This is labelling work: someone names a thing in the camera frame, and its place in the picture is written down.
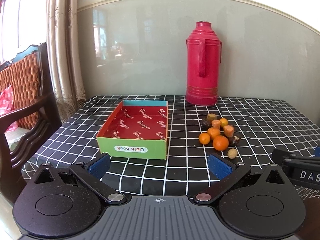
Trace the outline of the small tan walnut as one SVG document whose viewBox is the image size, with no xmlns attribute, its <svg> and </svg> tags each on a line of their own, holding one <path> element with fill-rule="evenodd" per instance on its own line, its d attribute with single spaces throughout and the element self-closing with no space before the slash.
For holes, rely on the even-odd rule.
<svg viewBox="0 0 320 240">
<path fill-rule="evenodd" d="M 236 148 L 231 148 L 228 152 L 227 152 L 227 157 L 229 159 L 235 159 L 238 156 L 238 151 Z"/>
</svg>

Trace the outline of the large orange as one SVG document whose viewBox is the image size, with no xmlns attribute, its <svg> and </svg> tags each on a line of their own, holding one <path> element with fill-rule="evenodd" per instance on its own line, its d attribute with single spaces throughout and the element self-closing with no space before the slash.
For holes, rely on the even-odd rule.
<svg viewBox="0 0 320 240">
<path fill-rule="evenodd" d="M 224 151 L 229 146 L 229 140 L 223 135 L 218 135 L 213 140 L 213 148 L 217 151 Z"/>
</svg>

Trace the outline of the dark chestnut front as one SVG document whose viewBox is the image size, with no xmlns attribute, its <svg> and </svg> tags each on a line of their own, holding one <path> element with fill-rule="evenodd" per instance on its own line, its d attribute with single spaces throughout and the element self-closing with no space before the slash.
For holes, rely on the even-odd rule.
<svg viewBox="0 0 320 240">
<path fill-rule="evenodd" d="M 236 146 L 240 141 L 241 141 L 241 137 L 238 135 L 233 135 L 232 137 L 228 138 L 230 147 Z"/>
</svg>

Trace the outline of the carrot chunk right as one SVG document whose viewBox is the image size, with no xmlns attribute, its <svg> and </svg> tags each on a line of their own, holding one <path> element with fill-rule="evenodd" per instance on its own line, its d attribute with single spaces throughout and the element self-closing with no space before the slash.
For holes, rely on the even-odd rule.
<svg viewBox="0 0 320 240">
<path fill-rule="evenodd" d="M 223 127 L 223 133 L 227 138 L 230 138 L 234 134 L 234 127 L 231 125 L 226 125 Z"/>
</svg>

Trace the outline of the black white grid tablecloth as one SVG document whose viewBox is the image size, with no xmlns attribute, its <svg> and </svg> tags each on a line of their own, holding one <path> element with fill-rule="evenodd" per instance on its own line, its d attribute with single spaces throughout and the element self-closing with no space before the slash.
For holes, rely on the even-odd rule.
<svg viewBox="0 0 320 240">
<path fill-rule="evenodd" d="M 96 135 L 124 95 L 96 95 L 88 99 L 31 157 L 22 169 L 29 180 L 38 166 L 49 162 L 67 167 L 90 161 L 100 153 Z M 208 113 L 226 118 L 240 137 L 237 161 L 254 173 L 271 162 L 273 149 L 312 156 L 319 145 L 319 127 L 282 100 L 219 98 L 211 107 L 194 106 L 182 95 L 142 95 L 143 100 L 169 104 L 168 157 L 165 160 L 112 158 L 103 182 L 123 193 L 147 195 L 193 194 L 216 181 L 208 170 L 212 145 L 201 145 L 201 120 Z"/>
</svg>

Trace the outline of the carrot chunk middle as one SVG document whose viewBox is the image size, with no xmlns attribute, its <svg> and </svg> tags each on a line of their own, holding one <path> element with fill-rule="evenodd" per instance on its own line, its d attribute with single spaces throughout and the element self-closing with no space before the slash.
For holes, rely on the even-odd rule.
<svg viewBox="0 0 320 240">
<path fill-rule="evenodd" d="M 220 120 L 212 120 L 212 128 L 220 129 L 221 128 L 221 121 Z"/>
</svg>

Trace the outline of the small orange back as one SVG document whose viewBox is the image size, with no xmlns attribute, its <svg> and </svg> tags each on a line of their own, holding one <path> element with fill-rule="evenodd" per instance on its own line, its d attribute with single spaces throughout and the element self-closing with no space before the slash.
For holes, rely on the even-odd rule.
<svg viewBox="0 0 320 240">
<path fill-rule="evenodd" d="M 225 127 L 228 125 L 228 120 L 226 118 L 221 118 L 220 119 L 220 126 Z"/>
</svg>

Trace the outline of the greenish carrot top chunk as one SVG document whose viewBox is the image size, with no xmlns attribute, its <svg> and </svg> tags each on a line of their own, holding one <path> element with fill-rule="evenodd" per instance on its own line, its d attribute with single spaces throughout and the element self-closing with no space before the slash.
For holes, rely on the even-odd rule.
<svg viewBox="0 0 320 240">
<path fill-rule="evenodd" d="M 217 119 L 217 115 L 216 114 L 213 114 L 213 113 L 207 114 L 206 120 L 208 122 L 212 122 L 213 120 L 216 120 L 216 119 Z"/>
</svg>

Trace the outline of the colourful cardboard box tray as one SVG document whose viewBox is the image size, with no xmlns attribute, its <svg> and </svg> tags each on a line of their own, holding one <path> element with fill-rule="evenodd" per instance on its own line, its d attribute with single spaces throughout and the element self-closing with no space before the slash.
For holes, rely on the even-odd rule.
<svg viewBox="0 0 320 240">
<path fill-rule="evenodd" d="M 161 100 L 123 100 L 107 118 L 96 139 L 112 157 L 167 158 L 169 106 Z"/>
</svg>

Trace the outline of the dark wooden sofa chair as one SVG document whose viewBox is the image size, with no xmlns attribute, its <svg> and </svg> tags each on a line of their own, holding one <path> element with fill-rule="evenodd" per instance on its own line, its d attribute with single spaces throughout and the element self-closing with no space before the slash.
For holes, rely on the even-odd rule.
<svg viewBox="0 0 320 240">
<path fill-rule="evenodd" d="M 61 126 L 47 44 L 31 45 L 1 70 L 1 89 L 12 88 L 13 109 L 1 116 L 1 196 L 14 204 L 26 185 L 22 167 Z M 27 132 L 10 150 L 5 132 L 17 122 Z"/>
</svg>

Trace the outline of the pink checkered plastic bag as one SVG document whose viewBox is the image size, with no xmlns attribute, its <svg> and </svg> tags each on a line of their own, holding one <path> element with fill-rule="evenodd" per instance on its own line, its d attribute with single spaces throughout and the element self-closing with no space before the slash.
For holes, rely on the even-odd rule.
<svg viewBox="0 0 320 240">
<path fill-rule="evenodd" d="M 7 87 L 1 92 L 1 98 L 0 98 L 0 115 L 1 116 L 8 114 L 13 110 L 12 95 L 13 95 L 13 92 L 12 92 L 11 86 Z M 18 128 L 18 124 L 15 121 L 8 127 L 8 129 L 6 130 L 6 133 L 15 131 L 17 128 Z"/>
</svg>

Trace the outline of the red thermos flask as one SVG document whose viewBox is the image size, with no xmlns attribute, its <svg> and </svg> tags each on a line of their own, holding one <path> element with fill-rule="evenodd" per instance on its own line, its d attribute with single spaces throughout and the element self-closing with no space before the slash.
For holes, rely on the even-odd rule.
<svg viewBox="0 0 320 240">
<path fill-rule="evenodd" d="M 210 22 L 199 21 L 186 39 L 186 46 L 186 100 L 194 105 L 214 105 L 217 103 L 222 42 Z"/>
</svg>

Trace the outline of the beige curtain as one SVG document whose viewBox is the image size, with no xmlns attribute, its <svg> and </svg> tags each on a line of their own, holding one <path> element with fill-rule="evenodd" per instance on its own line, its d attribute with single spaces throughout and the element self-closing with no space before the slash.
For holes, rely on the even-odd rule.
<svg viewBox="0 0 320 240">
<path fill-rule="evenodd" d="M 47 51 L 50 77 L 61 121 L 86 100 L 78 44 L 78 0 L 47 0 Z"/>
</svg>

